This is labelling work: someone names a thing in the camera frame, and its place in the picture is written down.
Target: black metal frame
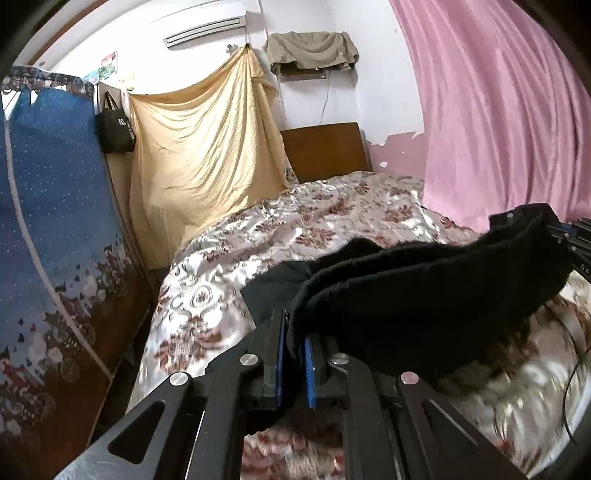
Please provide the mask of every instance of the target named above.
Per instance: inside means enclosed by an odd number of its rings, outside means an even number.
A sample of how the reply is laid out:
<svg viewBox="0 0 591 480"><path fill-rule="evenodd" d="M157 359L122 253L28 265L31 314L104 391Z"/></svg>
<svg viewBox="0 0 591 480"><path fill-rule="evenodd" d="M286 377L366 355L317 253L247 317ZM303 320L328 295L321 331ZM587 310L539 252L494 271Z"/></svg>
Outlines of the black metal frame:
<svg viewBox="0 0 591 480"><path fill-rule="evenodd" d="M591 219L581 218L547 228L556 241L569 250L573 269L591 283Z"/></svg>
<svg viewBox="0 0 591 480"><path fill-rule="evenodd" d="M238 479L246 415L281 403L285 322L284 312L274 313L264 346L239 362L193 379L171 375L57 479ZM317 406L342 412L347 479L525 480L415 374L376 374L338 353L332 338L314 334L309 342L308 388Z"/></svg>

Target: hanging towel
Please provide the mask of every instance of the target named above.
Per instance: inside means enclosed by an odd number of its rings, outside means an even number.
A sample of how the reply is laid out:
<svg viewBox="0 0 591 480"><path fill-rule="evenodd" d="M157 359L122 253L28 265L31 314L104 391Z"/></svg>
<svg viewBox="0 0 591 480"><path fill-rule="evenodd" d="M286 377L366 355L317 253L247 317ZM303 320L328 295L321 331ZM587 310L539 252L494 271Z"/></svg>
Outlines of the hanging towel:
<svg viewBox="0 0 591 480"><path fill-rule="evenodd" d="M275 75L288 63L295 63L299 69L350 70L359 60L359 52L347 32L272 33L263 50Z"/></svg>
<svg viewBox="0 0 591 480"><path fill-rule="evenodd" d="M129 96L138 137L129 208L148 268L169 265L216 221L289 187L274 95L246 45L195 85Z"/></svg>

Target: black cord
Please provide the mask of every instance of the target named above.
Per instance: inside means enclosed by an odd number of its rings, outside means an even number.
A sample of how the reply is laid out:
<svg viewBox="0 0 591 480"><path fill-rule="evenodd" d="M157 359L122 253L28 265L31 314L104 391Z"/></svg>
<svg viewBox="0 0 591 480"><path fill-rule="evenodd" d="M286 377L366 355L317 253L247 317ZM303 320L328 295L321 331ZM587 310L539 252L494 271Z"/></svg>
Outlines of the black cord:
<svg viewBox="0 0 591 480"><path fill-rule="evenodd" d="M574 337L573 334L571 333L571 331L568 329L568 327L564 324L564 322L562 321L562 319L556 315L556 312L554 310L552 310L550 307L548 307L548 304L544 304L544 307L546 309L546 311L552 315L552 317L554 317L554 320L556 320L560 326L564 329L564 331L566 333L568 333L569 337L570 337L570 341L573 344L574 347L574 352L577 354L577 359L579 359L579 361L583 361L584 360L584 355L581 355L579 353L579 349L577 348L577 342L574 341Z"/></svg>
<svg viewBox="0 0 591 480"><path fill-rule="evenodd" d="M564 395L562 396L562 422L564 423L564 429L566 430L566 434L569 436L570 441L573 442L573 444L575 446L578 446L579 444L574 439L573 433L570 431L570 428L569 428L569 422L566 419L566 395L569 393L570 384L573 381L575 373L577 372L579 367L582 365L583 360L587 357L587 354L589 352L591 352L591 346L585 350L585 353L583 354L582 358L579 358L579 360L577 360L577 363L574 365L573 371L571 372L570 377L569 377L569 381L566 382L566 388L564 389Z"/></svg>

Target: electrical wire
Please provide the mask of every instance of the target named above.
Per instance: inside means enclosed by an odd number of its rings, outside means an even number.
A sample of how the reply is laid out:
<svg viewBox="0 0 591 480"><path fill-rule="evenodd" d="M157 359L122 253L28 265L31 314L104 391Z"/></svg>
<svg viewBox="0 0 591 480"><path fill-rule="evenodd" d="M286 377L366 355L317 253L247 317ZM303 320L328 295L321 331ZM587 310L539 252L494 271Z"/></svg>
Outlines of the electrical wire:
<svg viewBox="0 0 591 480"><path fill-rule="evenodd" d="M320 116L319 125L322 125L322 119L324 118L324 110L326 110L326 104L329 102L329 91L330 91L330 70L326 70L328 81L326 82L326 99L324 100L324 107L322 107L322 115Z"/></svg>
<svg viewBox="0 0 591 480"><path fill-rule="evenodd" d="M574 351L577 354L577 359L581 360L582 362L584 361L584 357L583 355L581 355L579 349L577 348L577 342L575 341L572 332L569 330L569 328L564 324L564 322L562 321L562 319L556 315L556 312L554 310L552 310L550 307L548 307L548 304L544 305L546 312L549 313L550 315L552 315L552 317L554 317L554 320L556 320L556 322L558 322L560 324L560 326L564 329L564 331L568 334L571 343L574 346Z"/></svg>
<svg viewBox="0 0 591 480"><path fill-rule="evenodd" d="M564 429L566 430L566 435L569 436L570 441L573 442L573 444L575 446L578 446L578 444L577 444L577 441L573 437L573 433L570 431L569 422L566 418L566 397L567 397L567 394L569 393L570 384L573 381L575 373L577 372L579 367L583 364L583 361L585 360L585 358L587 358L587 355L589 354L589 352L591 352L591 346L585 350L585 353L583 354L583 356L581 358L579 358L579 360L577 360L577 363L574 365L573 371L571 372L570 377L569 377L569 381L566 382L566 387L564 388L564 395L562 396L562 422L564 424Z"/></svg>

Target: satin bedspread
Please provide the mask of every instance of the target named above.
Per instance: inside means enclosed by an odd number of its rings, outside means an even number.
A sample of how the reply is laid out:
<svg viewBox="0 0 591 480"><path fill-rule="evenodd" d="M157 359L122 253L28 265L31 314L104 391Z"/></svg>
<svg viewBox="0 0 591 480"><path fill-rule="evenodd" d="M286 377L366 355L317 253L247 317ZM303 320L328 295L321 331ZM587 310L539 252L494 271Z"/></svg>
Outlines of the satin bedspread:
<svg viewBox="0 0 591 480"><path fill-rule="evenodd" d="M409 240L464 244L478 237L422 208L422 192L422 182L411 177L355 172L296 185L193 240L177 253L162 284L129 407L173 372L203 375L212 358L253 329L240 289L281 261L314 259L359 236L383 247ZM527 339L491 348L486 365L466 365L437 385L529 475L568 442L561 402L577 348L591 343L589 310L591 286L572 274L561 294L531 316ZM379 325L368 322L367 328L379 335ZM572 430L589 397L591 379L584 366L567 396ZM295 411L267 431L247 436L242 478L344 479L336 412Z"/></svg>

